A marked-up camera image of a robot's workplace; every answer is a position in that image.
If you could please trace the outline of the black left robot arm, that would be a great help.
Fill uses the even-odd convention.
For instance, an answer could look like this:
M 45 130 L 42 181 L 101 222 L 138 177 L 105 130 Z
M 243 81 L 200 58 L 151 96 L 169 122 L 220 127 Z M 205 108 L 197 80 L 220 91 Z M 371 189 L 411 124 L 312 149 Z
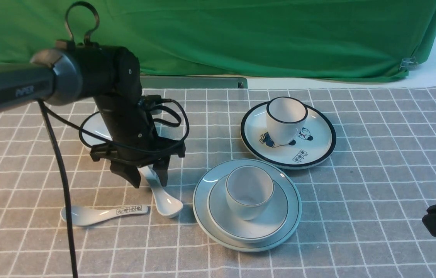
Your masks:
M 182 120 L 159 95 L 143 95 L 138 58 L 122 46 L 75 46 L 57 41 L 30 63 L 0 64 L 0 113 L 34 101 L 63 106 L 93 98 L 111 141 L 93 145 L 93 161 L 111 162 L 112 173 L 139 188 L 139 169 L 152 166 L 167 185 L 170 157 L 185 156 L 184 139 L 161 137 L 155 123 L 178 127 Z

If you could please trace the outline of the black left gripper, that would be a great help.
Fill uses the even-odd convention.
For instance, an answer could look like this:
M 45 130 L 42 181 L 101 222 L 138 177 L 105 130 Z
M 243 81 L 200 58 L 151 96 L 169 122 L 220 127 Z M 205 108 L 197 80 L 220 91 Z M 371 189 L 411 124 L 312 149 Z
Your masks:
M 182 106 L 160 95 L 141 96 L 132 103 L 116 93 L 94 97 L 111 142 L 94 145 L 90 156 L 94 162 L 110 160 L 110 171 L 138 189 L 141 175 L 137 167 L 153 165 L 162 187 L 167 186 L 170 156 L 185 157 L 185 137 L 180 140 L 161 137 L 156 123 L 177 128 L 186 118 Z M 175 104 L 175 112 L 167 103 Z

